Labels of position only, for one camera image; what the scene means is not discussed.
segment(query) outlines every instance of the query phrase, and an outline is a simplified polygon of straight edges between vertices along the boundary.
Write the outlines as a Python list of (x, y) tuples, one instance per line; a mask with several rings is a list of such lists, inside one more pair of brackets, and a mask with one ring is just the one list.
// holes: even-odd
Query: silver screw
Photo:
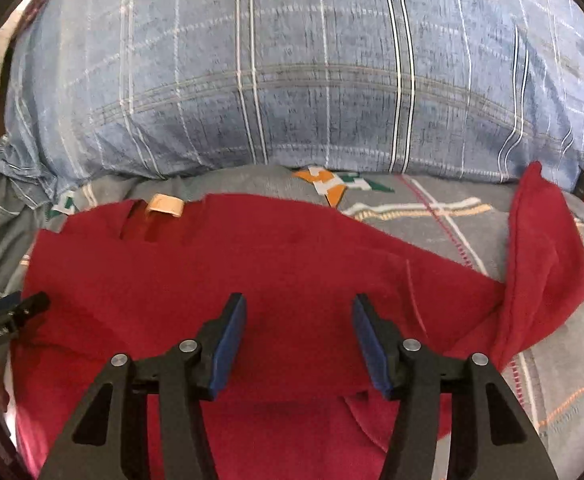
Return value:
[(181, 341), (181, 344), (179, 344), (179, 350), (189, 354), (190, 352), (194, 352), (197, 349), (197, 346), (198, 344), (194, 339), (185, 339), (185, 341)]
[(403, 341), (403, 348), (409, 352), (417, 352), (421, 350), (421, 342), (416, 339), (405, 339)]
[(472, 354), (472, 361), (474, 361), (474, 364), (477, 364), (478, 366), (485, 366), (487, 363), (489, 363), (488, 357), (485, 354), (478, 352)]
[(116, 354), (110, 360), (110, 363), (112, 363), (112, 366), (123, 366), (127, 362), (128, 362), (128, 356), (125, 354)]

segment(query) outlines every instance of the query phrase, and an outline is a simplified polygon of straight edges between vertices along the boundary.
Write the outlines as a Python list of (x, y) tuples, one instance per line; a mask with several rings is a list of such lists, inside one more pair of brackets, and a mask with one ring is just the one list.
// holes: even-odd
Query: red object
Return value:
[[(41, 231), (24, 295), (40, 290), (50, 310), (12, 352), (19, 445), (34, 474), (112, 355), (165, 352), (240, 291), (248, 322), (232, 376), (203, 404), (220, 478), (376, 480), (397, 405), (368, 392), (355, 294), (436, 352), (480, 351), (503, 368), (584, 300), (584, 248), (534, 163), (512, 203), (506, 285), (330, 208), (211, 195), (182, 218), (128, 201)], [(447, 399), (441, 434), (449, 412)], [(163, 477), (159, 450), (150, 413), (153, 478)]]

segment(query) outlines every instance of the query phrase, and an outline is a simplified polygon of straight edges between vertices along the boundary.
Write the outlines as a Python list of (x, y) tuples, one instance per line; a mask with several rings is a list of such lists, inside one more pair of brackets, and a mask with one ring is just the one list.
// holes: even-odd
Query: blue plaid fabric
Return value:
[(572, 0), (50, 0), (19, 38), (0, 171), (30, 205), (104, 173), (242, 164), (571, 188)]

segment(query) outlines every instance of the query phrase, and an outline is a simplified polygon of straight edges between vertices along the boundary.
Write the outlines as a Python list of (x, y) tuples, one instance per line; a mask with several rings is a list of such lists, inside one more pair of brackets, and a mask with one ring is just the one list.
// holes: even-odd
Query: wrinkled fabric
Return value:
[(34, 203), (103, 174), (320, 164), (487, 182), (584, 164), (572, 0), (50, 0), (19, 38), (0, 171)]
[[(179, 219), (127, 201), (69, 218), (61, 234), (41, 232), (24, 294), (38, 290), (51, 308), (12, 354), (19, 445), (33, 472), (112, 354), (162, 353), (240, 290), (245, 336), (226, 393), (204, 411), (220, 476), (377, 478), (396, 405), (364, 393), (354, 295), (368, 293), (381, 316), (437, 352), (482, 351), (502, 368), (581, 303), (584, 248), (535, 164), (510, 213), (505, 285), (328, 208), (217, 195)], [(151, 416), (160, 478), (156, 424)]]

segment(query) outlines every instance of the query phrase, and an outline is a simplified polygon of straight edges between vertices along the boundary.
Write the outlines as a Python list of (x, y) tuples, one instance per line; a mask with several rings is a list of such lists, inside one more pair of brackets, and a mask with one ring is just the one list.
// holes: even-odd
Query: clothing tag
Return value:
[(157, 193), (147, 205), (146, 212), (158, 211), (159, 213), (168, 213), (176, 218), (180, 218), (183, 214), (184, 205), (185, 202), (180, 198)]

